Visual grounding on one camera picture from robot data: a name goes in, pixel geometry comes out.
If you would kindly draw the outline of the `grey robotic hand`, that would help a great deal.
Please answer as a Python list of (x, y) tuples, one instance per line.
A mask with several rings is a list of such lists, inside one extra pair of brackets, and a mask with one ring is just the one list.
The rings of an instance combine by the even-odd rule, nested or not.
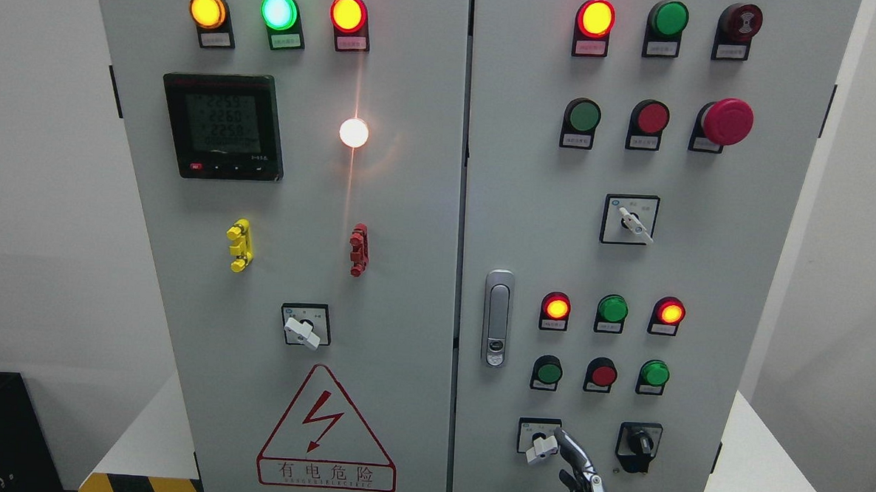
[(558, 441), (558, 453), (570, 464), (572, 474), (560, 471), (559, 478), (570, 492), (607, 492), (603, 478), (598, 475), (590, 456), (581, 444), (571, 434), (560, 426), (555, 427), (555, 438)]

